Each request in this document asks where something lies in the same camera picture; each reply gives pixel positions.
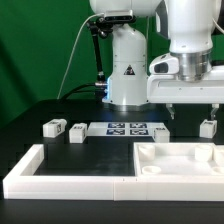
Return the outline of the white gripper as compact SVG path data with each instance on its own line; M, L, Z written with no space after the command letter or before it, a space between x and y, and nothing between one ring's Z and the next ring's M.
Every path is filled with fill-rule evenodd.
M200 80L182 81L177 72L179 60L170 54L154 59L147 81L147 98L150 103L166 104L171 119L175 118L173 104L212 104L210 120L214 120L219 104L224 104L224 65L204 73Z

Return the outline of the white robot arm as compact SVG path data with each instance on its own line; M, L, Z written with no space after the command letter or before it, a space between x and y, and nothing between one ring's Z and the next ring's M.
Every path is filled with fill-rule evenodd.
M224 33L224 0L89 0L101 35L113 36L113 72L103 102L120 110L149 104L224 104L224 65L212 65L212 35ZM148 62L146 37L130 24L154 17L169 52Z

